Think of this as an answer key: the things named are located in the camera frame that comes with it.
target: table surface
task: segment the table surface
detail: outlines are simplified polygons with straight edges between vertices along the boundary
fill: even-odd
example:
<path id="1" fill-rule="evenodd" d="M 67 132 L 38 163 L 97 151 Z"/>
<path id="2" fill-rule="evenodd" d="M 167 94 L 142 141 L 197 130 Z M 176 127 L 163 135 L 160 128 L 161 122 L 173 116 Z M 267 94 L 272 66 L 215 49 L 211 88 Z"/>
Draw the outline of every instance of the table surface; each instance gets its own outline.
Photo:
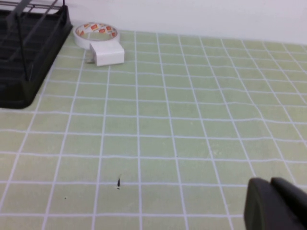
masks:
<path id="1" fill-rule="evenodd" d="M 96 67 L 70 35 L 33 104 L 0 110 L 0 226 L 243 230 L 249 178 L 307 191 L 306 46 L 121 44 L 124 64 Z"/>

